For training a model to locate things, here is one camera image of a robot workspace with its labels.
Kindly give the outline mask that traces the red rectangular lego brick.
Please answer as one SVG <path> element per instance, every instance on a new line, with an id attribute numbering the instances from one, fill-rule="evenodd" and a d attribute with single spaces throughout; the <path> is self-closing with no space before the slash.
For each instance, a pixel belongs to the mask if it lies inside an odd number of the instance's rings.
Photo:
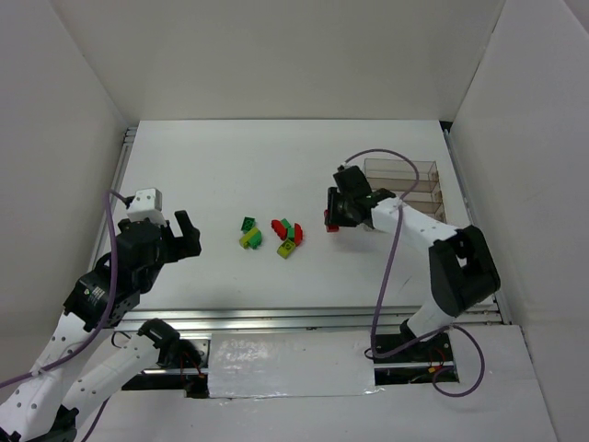
<path id="1" fill-rule="evenodd" d="M 324 211 L 323 215 L 324 215 L 324 225 L 325 225 L 326 231 L 328 233 L 338 232 L 340 230 L 340 227 L 335 224 L 330 223 L 330 221 L 329 221 L 329 210 L 328 209 L 326 209 Z"/>

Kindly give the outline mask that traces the red rounded lego brick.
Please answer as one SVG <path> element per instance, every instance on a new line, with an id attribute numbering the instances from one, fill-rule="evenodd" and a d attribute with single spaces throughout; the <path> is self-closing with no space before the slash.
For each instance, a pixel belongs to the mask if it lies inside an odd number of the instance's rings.
<path id="1" fill-rule="evenodd" d="M 271 228 L 282 241 L 287 240 L 288 228 L 283 224 L 281 220 L 273 219 L 271 221 Z"/>

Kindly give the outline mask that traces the yellow-green sloped lego brick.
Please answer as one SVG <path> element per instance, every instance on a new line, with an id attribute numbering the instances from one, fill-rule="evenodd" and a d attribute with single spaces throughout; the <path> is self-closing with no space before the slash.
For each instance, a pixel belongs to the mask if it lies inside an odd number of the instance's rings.
<path id="1" fill-rule="evenodd" d="M 288 259 L 295 249 L 296 244 L 292 240 L 286 239 L 277 249 L 277 254 L 283 259 Z"/>

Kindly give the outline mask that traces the yellow lego brick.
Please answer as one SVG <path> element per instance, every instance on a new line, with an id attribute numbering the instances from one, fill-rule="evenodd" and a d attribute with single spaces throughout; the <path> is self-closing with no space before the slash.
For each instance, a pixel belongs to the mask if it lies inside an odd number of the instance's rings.
<path id="1" fill-rule="evenodd" d="M 239 244 L 243 249 L 250 249 L 248 245 L 249 237 L 258 229 L 257 227 L 253 227 L 248 233 L 245 233 L 241 239 L 239 240 Z"/>

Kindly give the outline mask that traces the dark green lego brick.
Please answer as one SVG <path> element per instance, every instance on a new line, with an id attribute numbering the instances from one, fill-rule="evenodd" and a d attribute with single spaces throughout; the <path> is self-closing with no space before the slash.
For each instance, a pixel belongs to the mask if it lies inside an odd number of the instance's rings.
<path id="1" fill-rule="evenodd" d="M 243 222 L 242 222 L 242 225 L 241 225 L 240 230 L 243 233 L 248 233 L 255 226 L 256 226 L 256 219 L 254 217 L 248 217 L 248 216 L 246 216 L 243 219 Z"/>

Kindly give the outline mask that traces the green rounded lego brick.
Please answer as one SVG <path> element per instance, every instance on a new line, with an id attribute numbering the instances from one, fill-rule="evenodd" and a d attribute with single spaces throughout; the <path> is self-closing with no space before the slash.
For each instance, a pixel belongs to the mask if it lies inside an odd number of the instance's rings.
<path id="1" fill-rule="evenodd" d="M 248 245 L 251 249 L 255 250 L 261 245 L 261 242 L 262 234 L 258 229 L 256 229 L 255 232 L 249 237 Z"/>

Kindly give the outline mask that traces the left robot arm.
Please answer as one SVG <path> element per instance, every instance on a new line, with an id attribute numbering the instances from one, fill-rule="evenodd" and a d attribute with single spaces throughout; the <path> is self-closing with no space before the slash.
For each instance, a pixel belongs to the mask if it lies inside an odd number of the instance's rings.
<path id="1" fill-rule="evenodd" d="M 173 366 L 185 354 L 195 354 L 171 325 L 150 319 L 115 355 L 82 372 L 99 335 L 119 326 L 153 288 L 164 265 L 201 254 L 200 231 L 188 213 L 177 211 L 175 217 L 180 236 L 168 223 L 147 218 L 109 223 L 110 252 L 75 283 L 33 368 L 1 384 L 16 388 L 1 405 L 2 440 L 72 441 L 88 416 L 140 371 Z"/>

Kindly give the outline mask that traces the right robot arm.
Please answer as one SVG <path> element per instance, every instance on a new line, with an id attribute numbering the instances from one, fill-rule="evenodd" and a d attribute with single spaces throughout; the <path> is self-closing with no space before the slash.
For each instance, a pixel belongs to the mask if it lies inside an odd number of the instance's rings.
<path id="1" fill-rule="evenodd" d="M 338 168 L 328 188 L 325 225 L 358 227 L 394 235 L 386 270 L 401 240 L 427 254 L 430 294 L 400 326 L 406 341 L 426 341 L 466 310 L 496 293 L 501 279 L 482 231 L 437 221 L 403 202 L 395 193 L 373 190 L 357 166 Z"/>

